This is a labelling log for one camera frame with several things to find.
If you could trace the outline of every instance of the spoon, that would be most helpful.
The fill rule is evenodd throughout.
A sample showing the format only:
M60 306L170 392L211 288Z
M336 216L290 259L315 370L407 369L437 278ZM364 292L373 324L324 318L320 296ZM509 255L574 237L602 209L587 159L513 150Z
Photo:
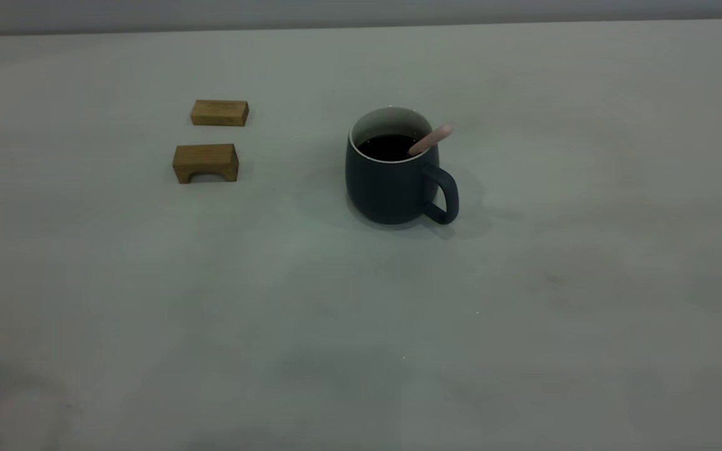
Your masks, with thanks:
M423 139L417 141L415 145L413 145L412 148L409 149L409 156L413 157L427 151L427 149L432 148L439 141L449 137L450 133L453 133L453 127L449 125L442 125L433 132L427 134L427 136Z

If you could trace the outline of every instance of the wooden block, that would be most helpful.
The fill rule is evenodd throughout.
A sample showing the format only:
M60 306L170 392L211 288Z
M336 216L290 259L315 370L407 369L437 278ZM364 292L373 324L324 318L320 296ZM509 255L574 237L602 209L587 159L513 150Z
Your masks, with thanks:
M227 182L238 178L238 156L233 145L179 145L172 166L180 183L191 183L194 174L219 174Z
M232 100L197 100L191 110L193 125L232 125L243 127L247 122L249 103Z

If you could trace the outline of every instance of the table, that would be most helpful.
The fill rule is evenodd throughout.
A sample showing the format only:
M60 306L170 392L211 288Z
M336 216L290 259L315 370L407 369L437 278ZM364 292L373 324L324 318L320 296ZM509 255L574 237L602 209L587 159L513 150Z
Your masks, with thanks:
M384 105L452 225L347 203ZM722 449L722 21L0 37L6 449Z

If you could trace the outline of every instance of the mug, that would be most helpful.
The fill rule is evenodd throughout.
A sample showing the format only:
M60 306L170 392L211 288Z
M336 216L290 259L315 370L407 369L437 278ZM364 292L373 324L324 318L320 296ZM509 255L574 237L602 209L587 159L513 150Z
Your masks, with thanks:
M440 224L450 224L459 213L456 181L439 168L439 145L400 162L370 158L358 146L375 137L404 135L421 140L433 131L423 115L389 106L371 111L350 129L344 177L347 193L358 211L381 224L401 224L426 214ZM433 200L442 188L447 211Z

